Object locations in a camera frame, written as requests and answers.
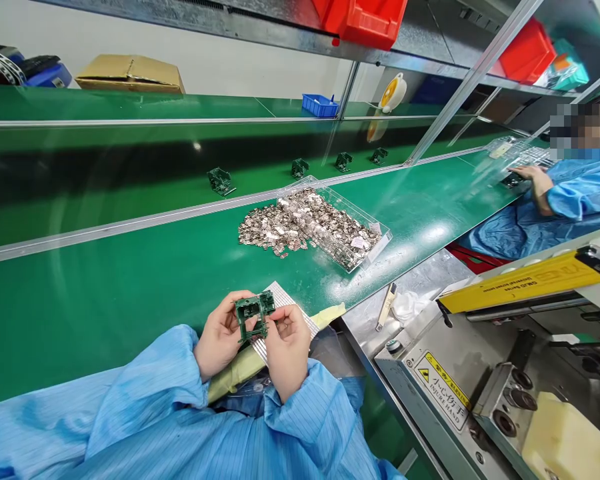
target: metal parts pile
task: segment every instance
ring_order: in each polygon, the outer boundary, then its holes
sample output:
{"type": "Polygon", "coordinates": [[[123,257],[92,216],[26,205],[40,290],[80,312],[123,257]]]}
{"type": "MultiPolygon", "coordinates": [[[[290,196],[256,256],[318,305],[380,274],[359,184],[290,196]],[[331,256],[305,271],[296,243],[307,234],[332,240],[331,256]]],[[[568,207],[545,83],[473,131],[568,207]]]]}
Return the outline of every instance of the metal parts pile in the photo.
{"type": "Polygon", "coordinates": [[[249,212],[238,228],[239,241],[258,245],[284,258],[289,250],[318,244],[336,262],[350,270],[358,265],[380,240],[380,233],[366,228],[344,210],[330,205],[313,188],[278,199],[276,206],[249,212]]]}
{"type": "Polygon", "coordinates": [[[275,205],[251,210],[238,227],[238,234],[238,241],[243,245],[257,245],[264,250],[271,247],[280,258],[288,255],[283,253],[286,247],[292,251],[308,248],[308,238],[292,216],[275,205]]]}

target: blue plastic basket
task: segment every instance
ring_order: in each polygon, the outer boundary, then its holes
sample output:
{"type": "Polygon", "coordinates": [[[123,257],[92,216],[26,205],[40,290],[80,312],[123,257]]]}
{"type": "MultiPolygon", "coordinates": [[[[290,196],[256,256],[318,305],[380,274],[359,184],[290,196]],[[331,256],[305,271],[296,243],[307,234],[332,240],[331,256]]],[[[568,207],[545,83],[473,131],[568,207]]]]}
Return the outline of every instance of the blue plastic basket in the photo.
{"type": "Polygon", "coordinates": [[[335,117],[338,113],[338,102],[334,102],[333,97],[329,100],[322,95],[303,93],[302,108],[309,110],[316,117],[330,118],[335,117]]]}

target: blue anti-static coat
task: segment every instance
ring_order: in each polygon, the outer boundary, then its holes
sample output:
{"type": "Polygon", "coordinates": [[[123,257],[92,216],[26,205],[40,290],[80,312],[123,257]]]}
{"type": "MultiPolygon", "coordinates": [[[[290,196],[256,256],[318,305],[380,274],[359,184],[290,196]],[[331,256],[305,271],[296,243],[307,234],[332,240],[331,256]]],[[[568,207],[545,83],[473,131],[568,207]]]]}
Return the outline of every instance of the blue anti-static coat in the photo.
{"type": "Polygon", "coordinates": [[[268,387],[263,415],[216,413],[196,342],[180,325],[126,367],[1,402],[0,478],[403,478],[365,442],[360,383],[310,359],[286,404],[268,387]]]}
{"type": "Polygon", "coordinates": [[[547,173],[554,216],[543,217],[531,191],[458,240],[492,257],[516,260],[600,229],[600,150],[578,152],[547,173]]]}

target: worker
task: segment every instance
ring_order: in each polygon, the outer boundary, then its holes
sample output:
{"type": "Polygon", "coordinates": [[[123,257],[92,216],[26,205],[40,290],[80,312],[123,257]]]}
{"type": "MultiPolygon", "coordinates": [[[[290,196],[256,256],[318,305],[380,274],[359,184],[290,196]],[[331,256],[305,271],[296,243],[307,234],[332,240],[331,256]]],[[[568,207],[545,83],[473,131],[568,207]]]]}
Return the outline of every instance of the worker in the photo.
{"type": "Polygon", "coordinates": [[[567,158],[548,171],[531,165],[511,169],[531,181],[530,190],[458,244],[516,260],[600,229],[600,98],[578,107],[581,114],[567,118],[566,129],[554,128],[552,117],[551,146],[567,158]]]}
{"type": "Polygon", "coordinates": [[[235,302],[252,296],[224,298],[200,340],[173,327],[125,367],[0,403],[0,478],[403,478],[365,442],[362,392],[308,358],[297,305],[266,318],[264,414],[208,408],[209,380],[238,352],[235,302]]]}

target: green plastic component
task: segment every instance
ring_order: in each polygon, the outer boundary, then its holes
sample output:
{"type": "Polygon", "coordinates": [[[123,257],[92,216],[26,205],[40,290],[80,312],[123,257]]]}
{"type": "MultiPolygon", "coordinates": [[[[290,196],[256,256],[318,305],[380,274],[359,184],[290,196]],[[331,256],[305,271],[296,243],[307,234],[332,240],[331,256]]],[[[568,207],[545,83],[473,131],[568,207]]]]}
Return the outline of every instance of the green plastic component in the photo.
{"type": "Polygon", "coordinates": [[[384,162],[381,161],[381,159],[386,157],[388,154],[389,154],[389,152],[384,150],[384,148],[378,147],[378,148],[376,148],[375,152],[373,152],[373,155],[371,156],[371,162],[376,165],[382,165],[384,162]]]}
{"type": "Polygon", "coordinates": [[[231,184],[231,174],[229,172],[225,172],[221,168],[216,167],[213,170],[208,171],[207,176],[211,183],[211,189],[223,197],[226,197],[235,190],[235,187],[231,184]]]}
{"type": "Polygon", "coordinates": [[[291,176],[296,180],[300,180],[305,176],[305,172],[309,170],[309,164],[302,159],[296,159],[291,162],[291,176]]]}
{"type": "Polygon", "coordinates": [[[244,343],[253,337],[267,338],[267,322],[265,316],[272,314],[275,310],[273,294],[270,290],[264,290],[260,295],[242,299],[235,302],[235,316],[240,326],[240,342],[244,343]],[[253,330],[247,331],[246,322],[252,316],[258,315],[253,330]]]}
{"type": "Polygon", "coordinates": [[[349,167],[348,163],[353,161],[353,157],[350,156],[347,152],[338,153],[338,158],[335,160],[335,167],[340,170],[342,173],[348,172],[349,167]]]}

